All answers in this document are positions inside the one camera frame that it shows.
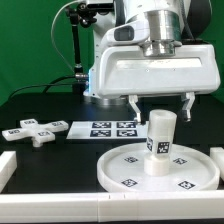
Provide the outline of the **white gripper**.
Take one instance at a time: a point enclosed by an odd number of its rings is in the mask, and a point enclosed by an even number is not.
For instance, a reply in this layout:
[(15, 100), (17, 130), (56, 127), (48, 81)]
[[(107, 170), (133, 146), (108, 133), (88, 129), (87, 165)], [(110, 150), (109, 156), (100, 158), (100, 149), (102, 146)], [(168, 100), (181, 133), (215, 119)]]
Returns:
[(172, 57), (145, 57), (139, 46), (110, 47), (101, 56), (96, 80), (100, 97), (129, 95), (128, 101), (138, 124), (142, 123), (138, 96), (184, 93), (181, 96), (182, 118), (189, 122), (195, 94), (211, 93), (219, 85), (220, 75), (212, 45), (182, 45), (176, 48)]

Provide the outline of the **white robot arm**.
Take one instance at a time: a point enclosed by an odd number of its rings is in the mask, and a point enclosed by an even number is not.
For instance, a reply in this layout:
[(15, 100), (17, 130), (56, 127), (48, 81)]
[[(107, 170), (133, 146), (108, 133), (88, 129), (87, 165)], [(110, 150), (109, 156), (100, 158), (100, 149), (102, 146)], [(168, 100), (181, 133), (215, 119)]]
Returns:
[(214, 47), (189, 37), (194, 0), (85, 0), (95, 23), (94, 64), (84, 96), (103, 105), (124, 99), (142, 121), (142, 97), (179, 95), (189, 121), (197, 94), (220, 85)]

